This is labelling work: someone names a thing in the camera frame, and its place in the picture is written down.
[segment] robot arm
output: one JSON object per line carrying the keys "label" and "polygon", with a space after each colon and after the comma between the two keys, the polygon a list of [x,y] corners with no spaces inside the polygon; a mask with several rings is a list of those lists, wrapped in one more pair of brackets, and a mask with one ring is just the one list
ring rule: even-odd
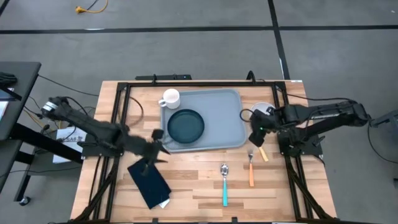
{"label": "robot arm", "polygon": [[[314,119],[323,121],[306,128],[296,128],[297,125]],[[294,145],[340,126],[364,126],[368,121],[369,115],[363,105],[354,101],[311,107],[286,105],[278,109],[269,108],[267,114],[259,110],[253,111],[250,117],[253,132],[249,140],[260,147],[267,133],[290,131],[294,132],[291,137],[291,144]]]}
{"label": "robot arm", "polygon": [[155,129],[152,133],[153,142],[147,142],[142,137],[128,135],[127,126],[97,121],[73,109],[67,98],[61,96],[49,98],[41,111],[49,119],[67,121],[94,136],[97,146],[112,151],[115,156],[120,156],[121,152],[129,151],[143,156],[147,159],[147,163],[151,165],[155,162],[163,162],[157,160],[159,151],[168,154],[160,142],[163,130]]}

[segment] mug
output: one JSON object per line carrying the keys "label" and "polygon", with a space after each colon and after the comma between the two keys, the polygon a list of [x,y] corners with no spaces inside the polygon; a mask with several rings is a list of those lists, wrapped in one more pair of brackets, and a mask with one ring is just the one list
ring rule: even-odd
{"label": "mug", "polygon": [[170,109],[175,109],[180,106],[180,93],[175,89],[168,89],[163,93],[163,99],[159,100],[159,106],[167,106]]}

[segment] gray concrete floor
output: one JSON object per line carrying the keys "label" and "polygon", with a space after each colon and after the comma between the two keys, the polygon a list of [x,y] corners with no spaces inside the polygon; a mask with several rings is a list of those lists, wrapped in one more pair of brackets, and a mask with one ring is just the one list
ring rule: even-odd
{"label": "gray concrete floor", "polygon": [[[75,6],[90,3],[10,0],[0,17],[0,29],[271,25],[267,1],[261,0],[113,0],[101,14],[75,14]],[[275,7],[280,26],[398,24],[396,1],[276,0]],[[304,81],[307,96],[353,98],[373,117],[398,109],[398,30],[281,33],[291,79]],[[92,93],[99,92],[103,80],[132,80],[153,73],[242,79],[253,70],[258,78],[282,78],[272,31],[0,35],[0,60],[39,61],[41,75]],[[31,94],[41,105],[57,95],[96,106],[96,98],[43,79],[37,80]],[[33,102],[27,105],[35,109]],[[39,130],[24,114],[20,122]],[[398,190],[392,180],[398,178],[398,166],[377,157],[366,128],[340,128],[325,136],[326,171],[338,216],[396,223]],[[371,136],[383,156],[398,161],[398,142],[389,126],[372,129]],[[24,166],[16,162],[13,169]],[[12,201],[21,178],[21,173],[11,174],[0,195],[0,223],[68,220],[78,170],[33,177],[27,195],[34,200],[26,207]]]}

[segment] orange-handled fork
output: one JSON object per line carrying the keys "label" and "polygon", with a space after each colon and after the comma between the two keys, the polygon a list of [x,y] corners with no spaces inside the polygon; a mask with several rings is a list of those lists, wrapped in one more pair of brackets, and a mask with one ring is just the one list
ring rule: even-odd
{"label": "orange-handled fork", "polygon": [[254,175],[253,175],[253,150],[248,150],[249,154],[249,185],[254,187]]}

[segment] wooden tabletop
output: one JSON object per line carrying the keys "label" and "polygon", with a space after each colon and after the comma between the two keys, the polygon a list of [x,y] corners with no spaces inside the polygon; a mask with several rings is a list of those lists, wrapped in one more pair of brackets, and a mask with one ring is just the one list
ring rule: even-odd
{"label": "wooden tabletop", "polygon": [[[95,119],[111,120],[117,83],[116,81],[103,82]],[[286,81],[286,86],[288,93],[305,96],[303,83]],[[152,130],[160,127],[158,100],[168,88],[134,87],[131,89],[131,96],[137,99],[144,108],[144,119],[131,127],[131,134],[150,138]],[[211,88],[218,87],[176,87],[179,91]],[[271,88],[268,86],[231,88],[241,95],[243,108],[250,108],[260,101],[274,104]],[[291,96],[289,103],[308,105],[306,100]],[[140,112],[135,102],[129,102],[126,123],[133,123],[139,118]],[[251,131],[249,125],[247,125],[247,131],[249,133]],[[152,210],[147,208],[127,171],[127,167],[139,157],[126,153],[119,164],[111,222],[151,222],[153,218],[159,218],[160,222],[230,222],[231,217],[237,217],[240,222],[294,221],[285,161],[279,153],[276,135],[268,134],[262,148],[267,153],[269,162],[262,160],[258,150],[254,151],[254,187],[249,186],[247,151],[255,147],[249,141],[244,146],[234,149],[186,152],[171,156],[161,154],[160,158],[167,160],[168,163],[156,164],[156,167],[172,189],[172,193],[170,203],[164,209],[158,206]],[[323,164],[313,156],[302,156],[302,160],[309,191],[325,211],[335,217],[336,212]],[[78,216],[88,204],[96,161],[96,157],[84,161],[71,218]],[[228,207],[223,207],[222,203],[223,178],[220,174],[220,165],[224,162],[229,165]],[[301,214],[305,217],[302,194],[299,190],[297,192]],[[104,217],[107,195],[106,192],[100,217]]]}

